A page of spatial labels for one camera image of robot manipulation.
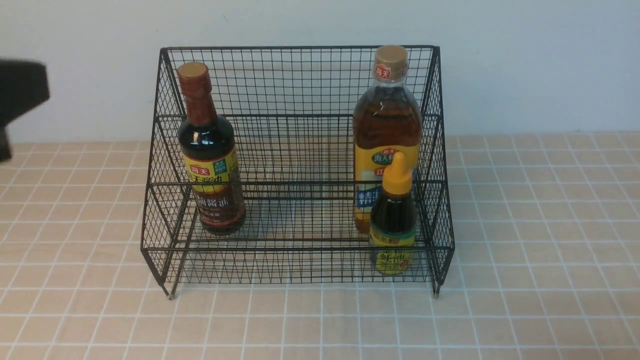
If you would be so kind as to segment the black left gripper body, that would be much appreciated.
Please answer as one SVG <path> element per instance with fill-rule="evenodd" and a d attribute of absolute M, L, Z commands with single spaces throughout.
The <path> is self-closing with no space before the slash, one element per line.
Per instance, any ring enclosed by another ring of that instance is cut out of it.
<path fill-rule="evenodd" d="M 8 126 L 50 98 L 47 68 L 29 59 L 0 60 L 0 161 L 12 159 Z"/>

